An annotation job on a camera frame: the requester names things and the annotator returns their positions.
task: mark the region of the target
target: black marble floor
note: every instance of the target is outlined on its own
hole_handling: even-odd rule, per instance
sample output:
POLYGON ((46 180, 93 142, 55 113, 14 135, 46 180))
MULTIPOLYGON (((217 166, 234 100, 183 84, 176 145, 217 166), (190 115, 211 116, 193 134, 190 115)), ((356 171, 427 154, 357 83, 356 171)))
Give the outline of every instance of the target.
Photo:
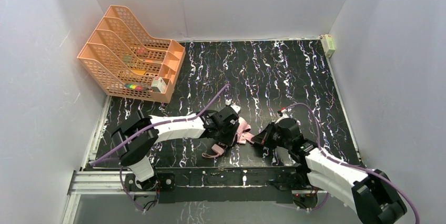
MULTIPOLYGON (((346 118, 319 40, 185 43, 186 58, 169 104, 113 97, 104 124, 97 156, 113 148, 113 130, 137 109, 156 116, 180 116, 200 111, 226 83, 226 90, 211 109, 219 110, 226 99, 242 107, 240 116, 256 134, 276 111, 295 102, 315 112, 325 148, 333 155, 358 165, 346 118)), ((304 108, 294 108, 306 138, 315 140, 314 122, 304 108)), ((291 166, 285 149, 258 149, 236 145, 223 157, 205 159, 213 139, 176 139, 156 144, 150 151, 155 167, 258 167, 291 166)), ((108 162, 97 168, 117 168, 108 162)))

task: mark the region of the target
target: white wall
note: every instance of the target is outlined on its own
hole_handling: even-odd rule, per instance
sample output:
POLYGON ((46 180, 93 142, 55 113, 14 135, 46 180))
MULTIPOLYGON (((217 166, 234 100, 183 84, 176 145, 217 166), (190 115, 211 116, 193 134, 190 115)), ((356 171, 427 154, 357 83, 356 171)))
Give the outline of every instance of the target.
MULTIPOLYGON (((330 60, 366 164, 444 223, 445 0, 346 0, 330 60)), ((398 223, 414 223, 411 210, 398 223)))
POLYGON ((98 0, 128 6, 157 37, 262 39, 326 34, 345 0, 98 0))
POLYGON ((59 223, 104 93, 76 59, 96 0, 0 0, 1 223, 59 223))

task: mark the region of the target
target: white panel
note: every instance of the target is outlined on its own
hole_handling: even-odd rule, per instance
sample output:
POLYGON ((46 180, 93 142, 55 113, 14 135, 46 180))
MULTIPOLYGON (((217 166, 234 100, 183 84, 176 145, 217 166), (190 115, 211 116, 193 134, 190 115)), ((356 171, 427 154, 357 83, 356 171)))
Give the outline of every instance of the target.
POLYGON ((0 0, 2 223, 59 223, 105 97, 76 59, 96 0, 0 0))
MULTIPOLYGON (((175 117, 158 117, 153 116, 150 122, 152 124, 165 121, 165 120, 175 120, 175 119, 184 119, 184 118, 192 118, 194 115, 189 116, 175 116, 175 117)), ((159 131, 158 139, 156 142, 165 141, 169 139, 179 139, 179 138, 198 138, 200 137, 205 129, 203 127, 204 123, 200 118, 196 118, 194 120, 181 121, 175 123, 168 123, 156 126, 155 129, 159 131)))
POLYGON ((345 0, 98 0, 132 9, 149 33, 173 39, 319 36, 345 0))
POLYGON ((331 180, 330 178, 316 171, 308 173, 308 180, 312 186, 327 191, 356 212, 356 206, 354 204, 351 189, 346 190, 343 186, 336 183, 336 181, 331 180))
POLYGON ((367 174, 363 171, 348 168, 327 159, 321 154, 319 149, 312 150, 309 155, 305 156, 305 160, 308 168, 323 174, 345 191, 351 191, 355 181, 362 181, 367 178, 367 174))
POLYGON ((75 224, 360 224, 351 209, 336 198, 329 198, 319 210, 307 214, 296 211, 294 204, 273 201, 252 202, 177 202, 158 204, 155 211, 142 215, 126 195, 84 195, 80 199, 75 224))
POLYGON ((128 166, 133 174, 135 174, 136 179, 139 181, 145 181, 155 175, 155 171, 153 170, 152 165, 150 164, 150 160, 146 157, 141 159, 134 165, 128 166))
MULTIPOLYGON (((446 219, 444 193, 420 190, 446 179, 445 30, 445 0, 346 0, 330 32, 361 157, 409 195, 421 223, 446 219)), ((411 210, 397 223, 414 223, 411 210)))

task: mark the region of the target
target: plastic mesh basket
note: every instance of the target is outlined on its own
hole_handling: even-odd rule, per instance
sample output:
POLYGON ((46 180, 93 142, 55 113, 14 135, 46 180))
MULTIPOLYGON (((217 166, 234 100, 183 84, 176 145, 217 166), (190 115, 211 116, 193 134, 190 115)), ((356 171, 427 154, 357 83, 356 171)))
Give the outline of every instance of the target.
POLYGON ((155 38, 149 35, 143 28, 135 15, 125 6, 112 5, 105 13, 105 17, 116 17, 121 19, 127 27, 135 34, 138 40, 147 47, 154 49, 168 49, 171 40, 155 38))
POLYGON ((108 95, 168 103, 185 57, 184 47, 174 40, 153 38, 144 32, 150 37, 145 43, 121 19, 104 16, 77 57, 108 95), (147 46, 149 43, 163 47, 153 49, 155 46, 147 46), (163 93, 126 87, 126 84, 149 87, 154 78, 162 78, 166 83, 163 93))

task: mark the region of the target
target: pink cloth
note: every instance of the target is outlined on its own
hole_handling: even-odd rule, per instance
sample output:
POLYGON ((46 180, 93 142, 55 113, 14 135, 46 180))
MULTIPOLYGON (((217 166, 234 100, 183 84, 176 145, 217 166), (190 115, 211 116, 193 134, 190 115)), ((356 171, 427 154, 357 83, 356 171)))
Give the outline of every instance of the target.
POLYGON ((253 134, 249 133, 251 131, 251 125, 249 125, 245 119, 239 118, 238 122, 240 125, 238 126, 236 138, 238 144, 246 144, 246 141, 254 144, 254 142, 251 140, 251 138, 254 136, 253 134))
MULTIPOLYGON (((251 138, 254 136, 253 134, 249 133, 251 130, 251 126, 245 121, 243 118, 239 118, 238 122, 240 125, 238 126, 236 135, 234 136, 234 141, 236 141, 237 144, 246 144, 246 141, 254 144, 254 142, 251 140, 251 138)), ((202 153, 201 156, 204 158, 216 158, 219 156, 222 156, 225 153, 226 146, 221 146, 219 144, 214 144, 212 146, 212 150, 215 152, 214 155, 209 155, 207 153, 202 153)))

